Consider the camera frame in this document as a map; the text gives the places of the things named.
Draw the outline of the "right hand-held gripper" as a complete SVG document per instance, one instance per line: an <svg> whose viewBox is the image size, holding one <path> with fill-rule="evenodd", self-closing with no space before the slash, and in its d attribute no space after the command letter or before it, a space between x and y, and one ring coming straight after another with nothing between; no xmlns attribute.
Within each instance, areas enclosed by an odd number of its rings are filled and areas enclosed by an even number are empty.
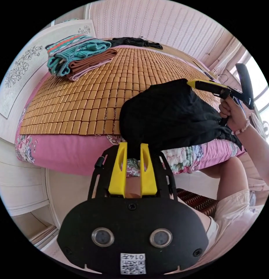
<svg viewBox="0 0 269 279"><path fill-rule="evenodd" d="M225 86L213 81L204 81L198 79L187 81L187 85L198 90L210 92L222 100L225 100L228 96L230 96L238 105L240 105L238 100L242 101L246 105L246 89L244 89L242 92L239 92L229 86ZM226 126L227 120L221 117L219 125Z"/></svg>

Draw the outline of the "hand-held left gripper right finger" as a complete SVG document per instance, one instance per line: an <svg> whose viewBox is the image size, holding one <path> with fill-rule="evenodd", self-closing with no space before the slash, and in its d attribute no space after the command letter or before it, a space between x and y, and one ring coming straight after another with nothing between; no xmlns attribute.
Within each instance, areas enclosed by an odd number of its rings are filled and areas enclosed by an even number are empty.
<svg viewBox="0 0 269 279"><path fill-rule="evenodd" d="M157 185L148 144L140 145L141 196L155 196Z"/></svg>

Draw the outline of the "person's right hand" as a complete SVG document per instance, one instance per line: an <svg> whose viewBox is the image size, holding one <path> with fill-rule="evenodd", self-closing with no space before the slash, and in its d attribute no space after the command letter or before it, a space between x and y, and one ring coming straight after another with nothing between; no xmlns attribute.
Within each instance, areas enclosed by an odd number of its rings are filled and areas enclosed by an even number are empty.
<svg viewBox="0 0 269 279"><path fill-rule="evenodd" d="M239 135L246 131L250 122L246 118L245 113L240 105L234 99L228 96L219 105L220 116L227 120L228 127L234 135Z"/></svg>

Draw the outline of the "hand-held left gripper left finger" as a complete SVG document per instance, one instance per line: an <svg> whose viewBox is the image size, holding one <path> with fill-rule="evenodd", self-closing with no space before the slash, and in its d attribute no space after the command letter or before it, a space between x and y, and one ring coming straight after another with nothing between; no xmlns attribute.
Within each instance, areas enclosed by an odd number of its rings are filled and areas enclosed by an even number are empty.
<svg viewBox="0 0 269 279"><path fill-rule="evenodd" d="M113 196L125 198L127 172L127 142L121 142L115 150L114 166L110 178L108 192Z"/></svg>

